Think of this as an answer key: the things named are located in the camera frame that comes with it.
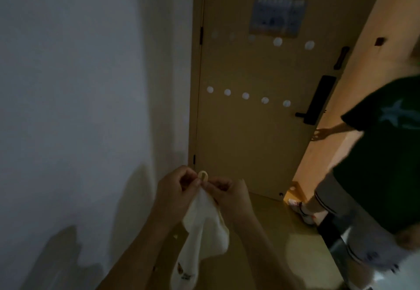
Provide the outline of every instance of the black door handle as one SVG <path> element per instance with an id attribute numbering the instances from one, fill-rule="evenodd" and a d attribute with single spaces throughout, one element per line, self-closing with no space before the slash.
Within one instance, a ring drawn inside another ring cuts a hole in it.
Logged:
<path id="1" fill-rule="evenodd" d="M 340 70 L 342 65 L 343 65 L 343 61 L 347 56 L 347 53 L 350 51 L 350 47 L 349 46 L 344 46 L 341 49 L 341 53 L 339 55 L 339 59 L 337 59 L 336 64 L 334 65 L 334 70 Z"/>
<path id="2" fill-rule="evenodd" d="M 305 124 L 315 125 L 336 80 L 337 77 L 323 75 L 318 83 L 318 87 L 312 98 L 311 104 L 309 105 L 308 111 L 306 113 L 296 112 L 294 116 L 303 118 L 303 123 Z"/>

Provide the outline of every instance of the dark green t-shirt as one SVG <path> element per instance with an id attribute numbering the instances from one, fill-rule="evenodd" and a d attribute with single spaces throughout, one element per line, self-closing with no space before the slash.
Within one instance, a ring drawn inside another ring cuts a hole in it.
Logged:
<path id="1" fill-rule="evenodd" d="M 364 134 L 333 169 L 340 185 L 393 234 L 420 222 L 420 76 L 390 82 L 341 118 Z"/>

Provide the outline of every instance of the door frame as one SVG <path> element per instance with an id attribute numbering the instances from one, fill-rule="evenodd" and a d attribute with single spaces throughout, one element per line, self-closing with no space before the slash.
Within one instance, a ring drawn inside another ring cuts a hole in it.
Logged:
<path id="1" fill-rule="evenodd" d="M 188 166 L 195 167 L 197 148 L 198 96 L 201 70 L 201 43 L 204 15 L 204 0 L 193 0 L 192 7 L 192 45 L 191 45 L 191 81 L 189 97 L 189 136 Z"/>

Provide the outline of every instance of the white cloth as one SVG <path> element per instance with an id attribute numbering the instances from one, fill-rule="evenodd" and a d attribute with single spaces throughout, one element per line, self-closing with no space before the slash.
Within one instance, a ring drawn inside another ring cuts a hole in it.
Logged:
<path id="1" fill-rule="evenodd" d="M 229 246 L 229 229 L 213 198 L 202 188 L 182 223 L 189 235 L 172 271 L 172 290 L 192 290 L 197 283 L 200 261 L 224 254 Z"/>

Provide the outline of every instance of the hand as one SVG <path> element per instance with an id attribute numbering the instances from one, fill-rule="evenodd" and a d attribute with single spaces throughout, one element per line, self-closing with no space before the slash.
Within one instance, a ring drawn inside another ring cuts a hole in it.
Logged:
<path id="1" fill-rule="evenodd" d="M 420 249 L 420 223 L 409 226 L 395 235 L 398 246 L 406 250 Z"/>
<path id="2" fill-rule="evenodd" d="M 224 177 L 212 177 L 208 182 L 203 182 L 202 187 L 216 200 L 223 217 L 235 229 L 255 218 L 244 180 L 233 182 Z"/>
<path id="3" fill-rule="evenodd" d="M 316 129 L 314 135 L 312 135 L 311 141 L 323 140 L 329 135 L 331 135 L 330 129 Z"/>
<path id="4" fill-rule="evenodd" d="M 187 166 L 180 166 L 167 174 L 157 184 L 156 199 L 149 220 L 169 232 L 185 216 L 200 184 L 197 173 Z"/>

